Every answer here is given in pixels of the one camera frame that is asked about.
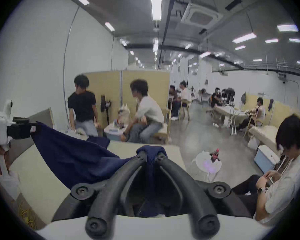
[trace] navy blue cloth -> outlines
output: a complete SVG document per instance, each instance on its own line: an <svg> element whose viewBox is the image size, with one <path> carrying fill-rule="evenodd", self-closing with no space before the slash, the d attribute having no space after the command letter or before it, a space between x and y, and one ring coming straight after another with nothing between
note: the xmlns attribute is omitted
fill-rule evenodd
<svg viewBox="0 0 300 240"><path fill-rule="evenodd" d="M140 208L139 215L142 217L154 217L158 214L164 214L163 207L156 202L155 193L155 165L156 156L159 153L163 153L166 157L167 153L162 146L149 146L145 145L139 148L136 153L139 154L140 151L147 153L147 163L145 166L145 178L146 178L146 201Z"/></svg>
<svg viewBox="0 0 300 240"><path fill-rule="evenodd" d="M103 137L89 136L87 142L96 143L99 146L102 146L106 149L109 146L110 140L108 138L103 138Z"/></svg>
<svg viewBox="0 0 300 240"><path fill-rule="evenodd" d="M32 139L50 170L69 189L77 183L109 179L131 159L121 159L98 144L38 124L41 130Z"/></svg>

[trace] ceiling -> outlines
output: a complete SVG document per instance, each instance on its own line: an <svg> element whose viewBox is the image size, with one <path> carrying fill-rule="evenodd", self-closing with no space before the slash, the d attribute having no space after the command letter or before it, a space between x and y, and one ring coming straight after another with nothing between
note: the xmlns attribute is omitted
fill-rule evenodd
<svg viewBox="0 0 300 240"><path fill-rule="evenodd" d="M92 15L100 24L110 22L115 28L114 36L134 45L152 45L154 38L159 38L159 44L164 37L170 0L162 0L162 19L159 31L154 31L154 22L151 18L150 0L88 0L84 6L77 0L72 0ZM223 52L223 56L230 62L242 61L244 68L262 68L268 65L269 69L291 69L300 72L300 43L289 42L289 38L300 38L299 32L279 32L279 24L293 23L292 18L276 0L241 0L231 10L225 9L234 0L177 0L173 4L165 46L184 48L188 43L192 49L212 54ZM187 3L204 5L223 15L220 21L203 34L199 34L202 27L181 22ZM233 39L251 33L257 38L235 44ZM267 39L278 38L279 42L265 43ZM235 50L235 47L245 45L246 48ZM154 61L152 48L133 48L134 56L129 54L129 63L135 63L138 57L146 68L158 67L159 58ZM178 59L180 51L162 50L161 68L165 69L174 59ZM181 52L183 57L189 53ZM262 62L253 62L253 59L262 59ZM220 62L209 59L216 69ZM225 69L235 69L233 65L225 63Z"/></svg>

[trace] man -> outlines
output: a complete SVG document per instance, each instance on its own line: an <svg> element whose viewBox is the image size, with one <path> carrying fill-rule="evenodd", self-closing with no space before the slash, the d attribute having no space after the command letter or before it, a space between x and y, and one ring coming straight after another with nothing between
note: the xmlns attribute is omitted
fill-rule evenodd
<svg viewBox="0 0 300 240"><path fill-rule="evenodd" d="M254 126L261 126L263 120L265 119L266 116L266 111L263 107L263 98L259 97L256 100L256 107L250 111L252 115L250 115L248 118L244 119L242 123L236 127L236 130L241 130L244 129L248 126L250 117L252 117L250 124Z"/></svg>
<svg viewBox="0 0 300 240"><path fill-rule="evenodd" d="M74 85L75 92L68 98L71 129L76 131L76 129L82 128L88 136L97 137L96 127L100 127L100 124L96 108L96 97L94 93L86 90L89 86L88 77L83 74L77 75L74 79Z"/></svg>
<svg viewBox="0 0 300 240"><path fill-rule="evenodd" d="M148 96L147 81L134 80L130 83L130 89L139 106L134 119L121 135L121 141L149 143L150 137L162 128L164 115L154 99Z"/></svg>
<svg viewBox="0 0 300 240"><path fill-rule="evenodd" d="M256 221L266 225L278 222L300 188L300 118L291 115L284 119L275 140L277 149L283 149L291 160L286 171L282 175L274 170L261 177L252 175L232 189ZM274 184L267 188L270 178Z"/></svg>
<svg viewBox="0 0 300 240"><path fill-rule="evenodd" d="M183 80L180 83L180 89L181 89L181 96L177 97L176 101L174 102L174 106L172 108L172 118L171 118L172 121L176 121L176 120L179 119L178 112L179 112L179 109L180 109L180 106L181 106L181 101L182 100L188 100L189 102L191 102L191 94L187 89L187 82L186 81Z"/></svg>
<svg viewBox="0 0 300 240"><path fill-rule="evenodd" d="M212 94L212 99L211 99L211 107L214 108L215 105L221 106L222 105L222 100L221 100L221 95L220 95L220 88L216 87L214 93Z"/></svg>

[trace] light blue cooler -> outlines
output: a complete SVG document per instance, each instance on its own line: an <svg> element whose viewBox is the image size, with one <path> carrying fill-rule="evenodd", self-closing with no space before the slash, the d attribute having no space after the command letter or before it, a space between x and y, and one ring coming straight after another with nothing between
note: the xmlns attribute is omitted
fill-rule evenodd
<svg viewBox="0 0 300 240"><path fill-rule="evenodd" d="M258 152L254 158L254 162L259 166L263 173L272 170L279 161L280 158L278 155L266 145L259 146Z"/></svg>

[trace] wristwatch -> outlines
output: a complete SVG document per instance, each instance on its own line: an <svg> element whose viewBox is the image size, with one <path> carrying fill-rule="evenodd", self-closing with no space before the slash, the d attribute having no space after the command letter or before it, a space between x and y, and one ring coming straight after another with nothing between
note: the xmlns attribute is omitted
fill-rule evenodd
<svg viewBox="0 0 300 240"><path fill-rule="evenodd" d="M257 192L257 194L261 194L262 192L266 192L267 190L268 190L267 187L260 187L260 188L258 188L258 190L256 192Z"/></svg>

